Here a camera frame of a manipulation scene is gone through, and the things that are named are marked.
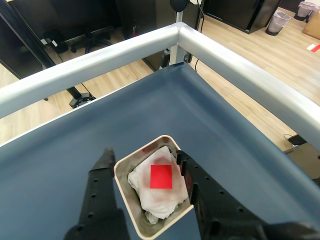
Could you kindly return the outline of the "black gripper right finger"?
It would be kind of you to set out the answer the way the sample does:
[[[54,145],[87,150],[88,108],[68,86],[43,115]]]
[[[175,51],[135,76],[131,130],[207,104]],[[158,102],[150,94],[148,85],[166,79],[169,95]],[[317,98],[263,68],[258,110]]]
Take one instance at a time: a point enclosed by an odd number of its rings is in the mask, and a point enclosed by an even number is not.
[[[267,239],[263,228],[266,222],[244,207],[187,153],[176,153],[202,240]]]

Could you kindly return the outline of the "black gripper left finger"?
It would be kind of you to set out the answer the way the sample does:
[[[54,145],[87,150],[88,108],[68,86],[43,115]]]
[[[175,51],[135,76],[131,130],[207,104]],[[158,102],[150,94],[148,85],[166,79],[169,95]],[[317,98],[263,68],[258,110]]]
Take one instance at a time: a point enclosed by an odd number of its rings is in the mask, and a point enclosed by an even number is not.
[[[113,186],[115,154],[111,147],[88,173],[78,224],[65,234],[65,240],[128,240],[125,214],[117,207]]]

